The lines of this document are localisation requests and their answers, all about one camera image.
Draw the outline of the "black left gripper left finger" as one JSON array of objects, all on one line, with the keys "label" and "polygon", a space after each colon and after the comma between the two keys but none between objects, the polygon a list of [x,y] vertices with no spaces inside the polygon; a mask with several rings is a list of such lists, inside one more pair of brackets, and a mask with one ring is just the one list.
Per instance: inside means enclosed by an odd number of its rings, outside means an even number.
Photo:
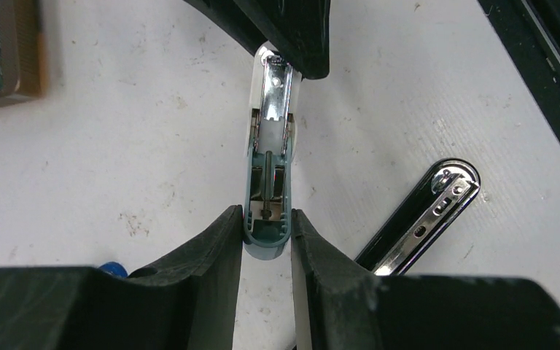
[{"label": "black left gripper left finger", "polygon": [[242,208],[122,278],[88,266],[0,268],[0,349],[230,349]]}]

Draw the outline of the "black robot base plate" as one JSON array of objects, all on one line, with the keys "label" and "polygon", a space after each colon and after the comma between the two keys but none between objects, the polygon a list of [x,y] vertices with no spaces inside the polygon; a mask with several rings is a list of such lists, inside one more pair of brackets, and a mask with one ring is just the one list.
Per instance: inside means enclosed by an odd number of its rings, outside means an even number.
[{"label": "black robot base plate", "polygon": [[560,1],[480,1],[560,143]]}]

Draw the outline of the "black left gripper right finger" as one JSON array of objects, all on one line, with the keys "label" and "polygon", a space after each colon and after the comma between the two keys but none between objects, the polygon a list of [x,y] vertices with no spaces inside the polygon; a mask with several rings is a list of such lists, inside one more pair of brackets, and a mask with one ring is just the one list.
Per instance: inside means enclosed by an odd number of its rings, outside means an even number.
[{"label": "black left gripper right finger", "polygon": [[534,281],[377,276],[292,212],[298,349],[560,349],[560,306]]}]

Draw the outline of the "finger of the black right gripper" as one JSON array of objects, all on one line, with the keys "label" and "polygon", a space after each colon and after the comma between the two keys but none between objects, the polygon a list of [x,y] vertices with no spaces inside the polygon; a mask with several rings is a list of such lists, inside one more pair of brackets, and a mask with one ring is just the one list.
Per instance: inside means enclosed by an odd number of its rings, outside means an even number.
[{"label": "finger of the black right gripper", "polygon": [[186,0],[250,54],[266,42],[304,78],[330,73],[330,0]]}]

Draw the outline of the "black stapler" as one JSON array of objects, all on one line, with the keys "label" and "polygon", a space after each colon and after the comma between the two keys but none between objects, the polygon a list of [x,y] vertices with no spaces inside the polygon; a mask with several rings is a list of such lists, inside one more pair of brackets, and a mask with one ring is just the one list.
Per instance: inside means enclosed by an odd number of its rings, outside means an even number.
[{"label": "black stapler", "polygon": [[401,275],[471,204],[481,188],[475,166],[459,158],[434,163],[355,262],[377,276]]}]

